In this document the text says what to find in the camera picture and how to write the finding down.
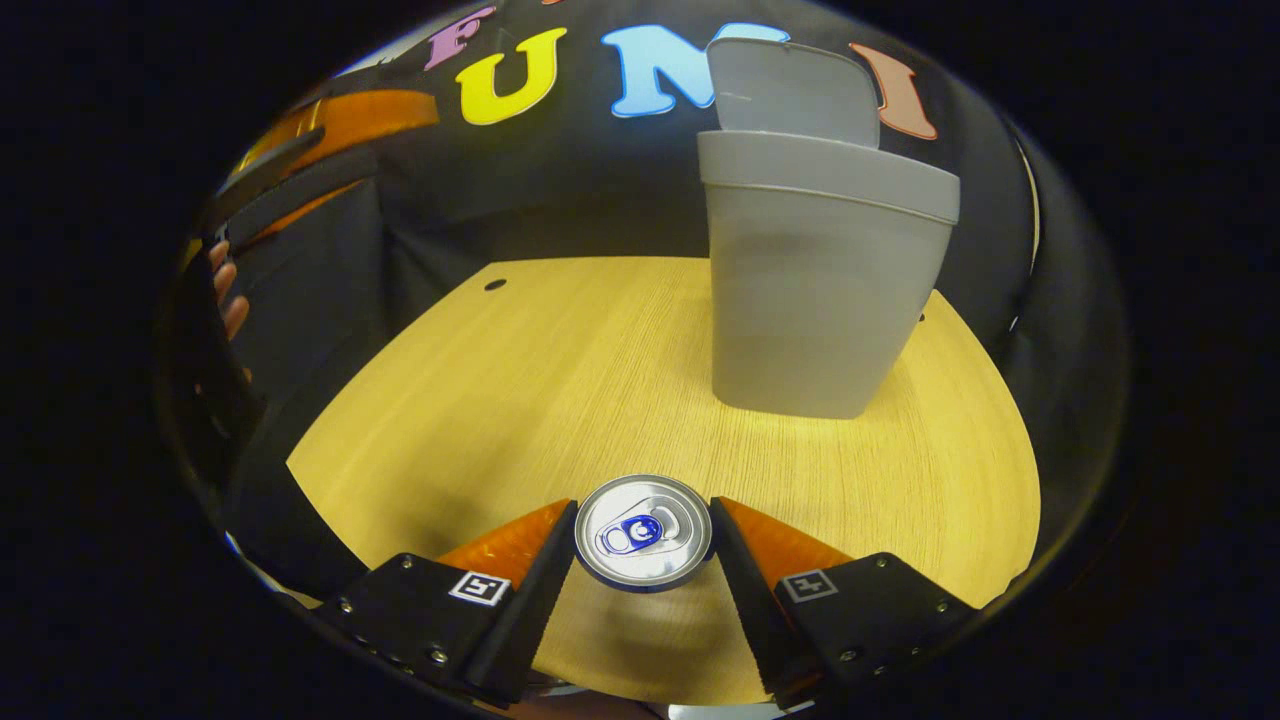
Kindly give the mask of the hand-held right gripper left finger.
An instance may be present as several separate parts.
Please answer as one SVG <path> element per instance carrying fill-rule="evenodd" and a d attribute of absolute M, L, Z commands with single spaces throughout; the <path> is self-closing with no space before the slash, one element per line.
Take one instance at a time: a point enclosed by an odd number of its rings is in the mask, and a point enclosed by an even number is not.
<path fill-rule="evenodd" d="M 563 498 L 439 559 L 394 555 L 325 600 L 317 623 L 430 689 L 507 708 L 572 565 L 577 514 Z"/>

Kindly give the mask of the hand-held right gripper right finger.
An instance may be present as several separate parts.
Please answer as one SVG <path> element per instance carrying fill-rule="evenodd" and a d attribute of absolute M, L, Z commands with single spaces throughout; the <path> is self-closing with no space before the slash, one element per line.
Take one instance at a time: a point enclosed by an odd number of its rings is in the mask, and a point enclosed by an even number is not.
<path fill-rule="evenodd" d="M 852 557 L 726 497 L 709 514 L 748 647 L 781 706 L 887 685 L 980 618 L 895 553 Z"/>

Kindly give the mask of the silver pop can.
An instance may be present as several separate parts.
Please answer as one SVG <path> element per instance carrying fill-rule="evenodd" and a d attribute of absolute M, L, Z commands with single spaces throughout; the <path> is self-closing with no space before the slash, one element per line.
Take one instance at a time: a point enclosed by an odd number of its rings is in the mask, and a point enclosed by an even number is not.
<path fill-rule="evenodd" d="M 672 591 L 716 551 L 707 500 L 657 474 L 618 477 L 594 489 L 579 506 L 573 541 L 588 574 L 631 593 Z"/>

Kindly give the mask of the grey desktop garbage bin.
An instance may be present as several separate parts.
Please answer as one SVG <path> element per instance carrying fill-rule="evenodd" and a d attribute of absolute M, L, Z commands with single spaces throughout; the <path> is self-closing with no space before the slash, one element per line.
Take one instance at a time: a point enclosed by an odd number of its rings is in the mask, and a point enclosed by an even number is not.
<path fill-rule="evenodd" d="M 881 147 L 876 83 L 846 56 L 717 38 L 707 60 L 713 392 L 753 411 L 859 416 L 934 290 L 960 179 Z"/>

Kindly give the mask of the wooden desktop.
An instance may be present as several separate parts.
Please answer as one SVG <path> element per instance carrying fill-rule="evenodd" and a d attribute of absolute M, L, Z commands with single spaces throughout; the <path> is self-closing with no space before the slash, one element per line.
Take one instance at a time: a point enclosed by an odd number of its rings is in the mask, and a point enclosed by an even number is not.
<path fill-rule="evenodd" d="M 888 551 L 979 609 L 1030 564 L 1028 430 L 941 293 L 852 420 L 710 389 L 704 258 L 493 263 L 401 332 L 287 466 L 365 564 L 438 557 L 617 477 L 672 477 L 861 557 Z"/>

